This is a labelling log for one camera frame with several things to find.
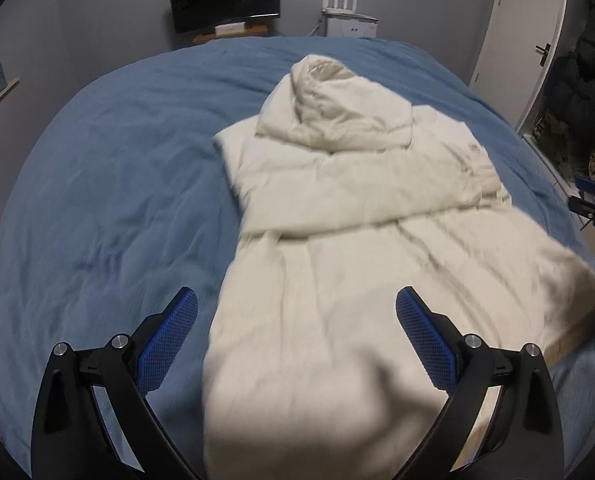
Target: door frame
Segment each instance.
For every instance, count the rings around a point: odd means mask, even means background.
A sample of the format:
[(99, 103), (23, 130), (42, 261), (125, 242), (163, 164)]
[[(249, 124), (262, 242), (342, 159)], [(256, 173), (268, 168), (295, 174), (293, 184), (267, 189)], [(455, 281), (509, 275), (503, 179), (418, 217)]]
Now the door frame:
[[(557, 43), (559, 42), (560, 35), (562, 33), (562, 24), (564, 23), (564, 15), (566, 13), (566, 2), (567, 2), (567, 0), (563, 0), (561, 8), (560, 8), (560, 12), (558, 13), (557, 24), (555, 26), (555, 33), (553, 35), (553, 41), (551, 42), (551, 50), (549, 51), (548, 56), (546, 57), (545, 65), (542, 69), (542, 72), (540, 73), (537, 83), (535, 84), (535, 88), (533, 88), (533, 91), (531, 92), (529, 101), (527, 102), (527, 105), (524, 108), (522, 115), (520, 115), (519, 121), (517, 122), (517, 124), (511, 124), (511, 126), (513, 126), (518, 133), (519, 133), (520, 129), (522, 128), (524, 121), (527, 120), (527, 117), (529, 116), (530, 111), (533, 108), (533, 104), (535, 104), (536, 99), (538, 98), (540, 92), (542, 91), (542, 86), (544, 85), (544, 82), (546, 81), (546, 76), (548, 75), (548, 71), (551, 68), (551, 63), (553, 62), (553, 58), (555, 57), (555, 51), (557, 49)], [(475, 83), (475, 80), (476, 80), (477, 76), (479, 75), (479, 69), (480, 69), (481, 60), (482, 60), (482, 53), (485, 52), (485, 48), (488, 44), (489, 30), (491, 30), (491, 25), (493, 24), (493, 22), (496, 18), (497, 8), (499, 6), (500, 6), (500, 0), (494, 0), (493, 1), (493, 9), (491, 10), (491, 17), (489, 19), (489, 25), (488, 25), (488, 28), (486, 29), (486, 36), (484, 37), (484, 43), (482, 43), (480, 55), (477, 58), (477, 63), (475, 64), (475, 70), (473, 70), (473, 75), (471, 76), (471, 81), (469, 81), (469, 84), (468, 84), (469, 88), (471, 88), (471, 86)]]

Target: black puffer jacket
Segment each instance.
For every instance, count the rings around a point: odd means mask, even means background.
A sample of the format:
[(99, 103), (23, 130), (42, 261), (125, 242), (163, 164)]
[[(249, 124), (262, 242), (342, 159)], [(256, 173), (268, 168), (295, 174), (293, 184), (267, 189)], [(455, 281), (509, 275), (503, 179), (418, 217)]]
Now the black puffer jacket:
[(569, 125), (576, 155), (588, 158), (595, 146), (595, 9), (575, 50), (553, 62), (545, 100), (555, 117)]

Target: gray wall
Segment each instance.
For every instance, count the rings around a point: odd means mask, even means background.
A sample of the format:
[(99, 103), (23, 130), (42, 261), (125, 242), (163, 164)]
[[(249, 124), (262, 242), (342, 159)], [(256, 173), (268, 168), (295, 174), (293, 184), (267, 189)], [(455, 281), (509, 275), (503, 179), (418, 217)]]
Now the gray wall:
[(0, 103), (0, 217), (18, 172), (57, 111), (76, 92), (57, 0), (6, 0), (0, 57), (20, 84)]
[[(188, 44), (172, 32), (168, 0), (58, 0), (69, 52), (84, 85), (135, 60)], [(307, 34), (322, 0), (282, 0), (278, 30)], [(378, 35), (420, 46), (463, 80), (484, 41), (493, 0), (359, 0), (380, 19)]]

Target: white cloth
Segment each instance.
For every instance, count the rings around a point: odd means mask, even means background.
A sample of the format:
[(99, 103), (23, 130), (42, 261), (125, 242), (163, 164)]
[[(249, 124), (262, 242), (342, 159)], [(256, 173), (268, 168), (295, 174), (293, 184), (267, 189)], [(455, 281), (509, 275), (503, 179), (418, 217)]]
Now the white cloth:
[(551, 359), (595, 323), (595, 274), (511, 206), (466, 125), (340, 62), (306, 57), (217, 140), (244, 216), (204, 368), (212, 480), (401, 468), (447, 398), (395, 316), (406, 285)]

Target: blue bed sheet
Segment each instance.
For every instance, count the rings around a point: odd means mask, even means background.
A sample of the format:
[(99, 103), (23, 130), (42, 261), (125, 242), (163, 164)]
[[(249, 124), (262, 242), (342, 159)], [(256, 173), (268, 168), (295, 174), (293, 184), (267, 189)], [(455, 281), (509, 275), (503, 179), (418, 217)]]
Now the blue bed sheet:
[[(202, 362), (239, 227), (212, 136), (256, 114), (291, 65), (311, 53), (465, 121), (514, 204), (595, 265), (530, 148), (462, 81), (412, 46), (248, 38), (142, 60), (87, 86), (55, 117), (1, 221), (0, 435), (27, 470), (35, 399), (53, 345), (101, 346), (132, 332), (187, 285), (200, 300), (197, 323), (147, 398), (204, 472)], [(595, 339), (553, 374), (570, 462), (595, 419)], [(120, 455), (134, 463), (100, 397)]]

